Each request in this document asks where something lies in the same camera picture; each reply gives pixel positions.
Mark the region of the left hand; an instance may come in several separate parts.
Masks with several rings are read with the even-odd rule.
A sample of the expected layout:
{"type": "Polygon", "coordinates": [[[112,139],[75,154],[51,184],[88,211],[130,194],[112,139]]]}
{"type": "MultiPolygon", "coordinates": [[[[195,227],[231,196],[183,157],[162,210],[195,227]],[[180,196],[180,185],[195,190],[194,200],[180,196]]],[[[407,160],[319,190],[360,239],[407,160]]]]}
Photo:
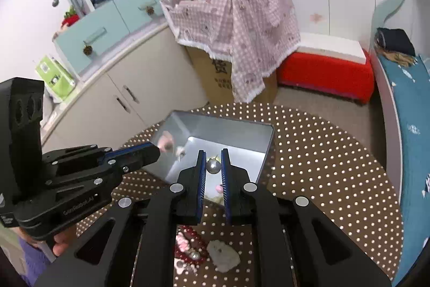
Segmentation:
{"type": "MultiPolygon", "coordinates": [[[[33,246],[34,248],[39,248],[39,250],[42,250],[42,246],[44,245],[44,242],[34,240],[20,227],[14,228],[13,231],[20,238],[26,241],[29,245],[33,246]]],[[[54,244],[51,248],[52,253],[55,256],[60,256],[75,241],[76,238],[77,238],[76,225],[72,225],[69,228],[65,229],[64,231],[60,232],[59,234],[55,235],[53,237],[54,244]]]]}

